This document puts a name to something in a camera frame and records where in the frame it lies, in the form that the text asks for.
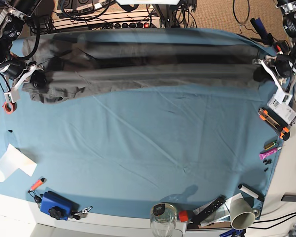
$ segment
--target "red cap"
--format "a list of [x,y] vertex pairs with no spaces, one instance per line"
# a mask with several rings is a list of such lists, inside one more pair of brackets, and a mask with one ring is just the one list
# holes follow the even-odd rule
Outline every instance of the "red cap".
[[187,211],[181,211],[181,212],[179,212],[179,219],[180,219],[181,222],[188,221]]

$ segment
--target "black remote control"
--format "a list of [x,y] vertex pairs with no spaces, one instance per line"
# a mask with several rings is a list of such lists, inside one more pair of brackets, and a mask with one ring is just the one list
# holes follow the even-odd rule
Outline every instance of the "black remote control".
[[191,222],[194,224],[200,224],[204,221],[210,214],[216,211],[218,208],[221,207],[225,203],[225,199],[223,197],[218,197],[215,201],[213,201],[208,207],[198,213],[191,219]]

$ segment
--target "blue box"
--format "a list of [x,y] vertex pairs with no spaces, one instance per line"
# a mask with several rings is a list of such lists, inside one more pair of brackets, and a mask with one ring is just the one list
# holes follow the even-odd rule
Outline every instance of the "blue box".
[[48,191],[43,195],[40,204],[40,211],[50,216],[48,211],[52,208],[56,208],[61,211],[63,217],[59,220],[67,221],[68,217],[71,215],[73,203],[52,191]]

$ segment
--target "orange marker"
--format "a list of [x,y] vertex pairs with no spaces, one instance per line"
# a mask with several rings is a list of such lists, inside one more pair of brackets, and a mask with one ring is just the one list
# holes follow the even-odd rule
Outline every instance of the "orange marker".
[[44,183],[44,181],[45,181],[45,178],[41,178],[41,179],[37,180],[37,182],[31,186],[31,189],[28,191],[28,193],[30,191],[37,189],[40,185],[42,185]]

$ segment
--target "red tape roll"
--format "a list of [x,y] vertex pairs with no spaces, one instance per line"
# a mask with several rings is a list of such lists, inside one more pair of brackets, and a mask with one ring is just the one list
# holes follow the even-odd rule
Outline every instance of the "red tape roll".
[[3,105],[3,110],[9,115],[15,111],[15,103],[12,102],[5,102]]

